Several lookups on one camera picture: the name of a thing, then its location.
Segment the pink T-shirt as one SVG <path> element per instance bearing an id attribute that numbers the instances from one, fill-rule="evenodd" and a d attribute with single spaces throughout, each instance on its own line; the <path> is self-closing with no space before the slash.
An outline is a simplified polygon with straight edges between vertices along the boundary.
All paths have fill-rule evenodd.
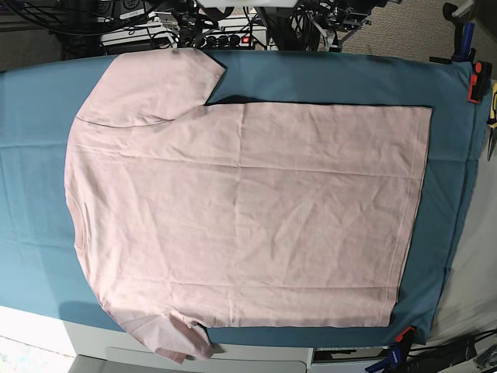
<path id="1" fill-rule="evenodd" d="M 387 326 L 431 109 L 208 105 L 223 74 L 123 54 L 77 112 L 64 188 L 100 306 L 177 363 L 212 356 L 209 328 Z"/>

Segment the black power strip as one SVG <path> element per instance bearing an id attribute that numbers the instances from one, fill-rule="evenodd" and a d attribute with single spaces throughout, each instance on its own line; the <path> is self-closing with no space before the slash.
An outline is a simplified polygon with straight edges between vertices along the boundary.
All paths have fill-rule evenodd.
<path id="1" fill-rule="evenodd" d="M 181 41 L 178 47 L 196 48 L 200 50 L 261 50 L 268 47 L 251 33 L 210 34 L 192 40 Z"/>

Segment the blue clamp bottom right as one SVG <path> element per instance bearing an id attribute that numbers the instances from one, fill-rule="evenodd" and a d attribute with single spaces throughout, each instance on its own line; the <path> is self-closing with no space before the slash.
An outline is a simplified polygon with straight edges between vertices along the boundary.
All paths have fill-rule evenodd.
<path id="1" fill-rule="evenodd" d="M 400 332 L 395 337 L 394 344 L 388 349 L 386 358 L 365 368 L 365 372 L 396 372 L 407 361 L 416 330 L 415 326 L 408 326 Z"/>

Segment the teal table cloth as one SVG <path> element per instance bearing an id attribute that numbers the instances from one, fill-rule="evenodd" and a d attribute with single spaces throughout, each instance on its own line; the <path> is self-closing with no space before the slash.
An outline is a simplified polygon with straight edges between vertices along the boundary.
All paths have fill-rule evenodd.
<path id="1" fill-rule="evenodd" d="M 398 303 L 384 328 L 220 328 L 215 343 L 271 347 L 372 347 L 406 327 L 426 341 L 469 208 L 492 96 L 467 100 L 468 63 L 377 56 L 211 51 L 226 72 L 210 103 L 277 101 L 428 106 L 429 154 Z M 1 75 L 1 303 L 101 329 L 79 266 L 64 196 L 64 157 L 75 114 L 111 62 L 86 58 Z"/>

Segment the orange black clamp top right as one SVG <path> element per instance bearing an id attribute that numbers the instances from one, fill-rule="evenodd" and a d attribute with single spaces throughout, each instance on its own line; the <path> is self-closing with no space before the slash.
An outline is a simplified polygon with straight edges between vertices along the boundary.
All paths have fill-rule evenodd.
<path id="1" fill-rule="evenodd" d="M 473 72 L 470 74 L 469 88 L 467 91 L 467 100 L 471 103 L 478 104 L 481 102 L 487 85 L 490 82 L 492 74 L 492 64 L 483 61 L 477 61 L 473 65 Z"/>

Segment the yellow handled pliers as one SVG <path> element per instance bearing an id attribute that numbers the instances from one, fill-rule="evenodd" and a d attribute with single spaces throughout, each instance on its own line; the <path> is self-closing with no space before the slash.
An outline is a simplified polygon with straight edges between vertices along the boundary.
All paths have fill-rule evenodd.
<path id="1" fill-rule="evenodd" d="M 487 160 L 490 161 L 491 157 L 493 155 L 493 152 L 495 150 L 496 146 L 496 123 L 497 123 L 497 116 L 496 116 L 496 107 L 497 107 L 497 84 L 494 82 L 492 84 L 492 99 L 491 99 L 491 106 L 490 106 L 490 111 L 489 111 L 489 117 L 487 121 L 487 126 L 489 129 L 489 138 L 488 138 L 488 151 L 487 151 Z"/>

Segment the blue handled clamp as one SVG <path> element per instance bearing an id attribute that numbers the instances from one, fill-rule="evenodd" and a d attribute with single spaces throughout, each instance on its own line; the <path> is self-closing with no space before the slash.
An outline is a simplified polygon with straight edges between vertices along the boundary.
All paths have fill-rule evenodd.
<path id="1" fill-rule="evenodd" d="M 443 17 L 454 26 L 454 52 L 451 62 L 474 60 L 475 49 L 471 47 L 474 33 L 474 23 L 471 21 L 471 11 L 476 1 L 465 1 L 462 5 L 450 2 L 443 4 Z"/>

